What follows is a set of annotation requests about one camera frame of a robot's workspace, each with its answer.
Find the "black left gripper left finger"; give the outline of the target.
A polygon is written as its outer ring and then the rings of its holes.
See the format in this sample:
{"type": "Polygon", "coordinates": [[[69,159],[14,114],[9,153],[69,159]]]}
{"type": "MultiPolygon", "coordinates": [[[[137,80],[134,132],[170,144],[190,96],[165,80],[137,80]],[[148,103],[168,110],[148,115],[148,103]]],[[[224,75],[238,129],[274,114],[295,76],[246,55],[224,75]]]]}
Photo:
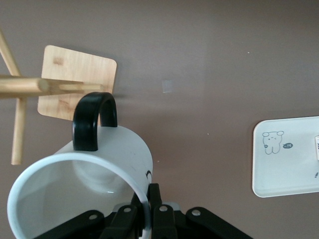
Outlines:
{"type": "Polygon", "coordinates": [[[129,203],[118,205],[104,216],[86,211],[49,231],[38,239],[137,239],[142,235],[142,204],[134,194],[129,203]]]}

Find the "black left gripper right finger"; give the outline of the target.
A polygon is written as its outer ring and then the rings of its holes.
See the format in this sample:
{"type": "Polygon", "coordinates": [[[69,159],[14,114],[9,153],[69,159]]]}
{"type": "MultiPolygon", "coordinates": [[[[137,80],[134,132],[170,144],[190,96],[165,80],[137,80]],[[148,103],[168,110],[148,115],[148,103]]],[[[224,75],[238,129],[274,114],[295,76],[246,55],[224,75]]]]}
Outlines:
{"type": "Polygon", "coordinates": [[[203,207],[185,214],[176,203],[164,203],[159,184],[148,189],[153,239],[249,239],[250,236],[203,207]]]}

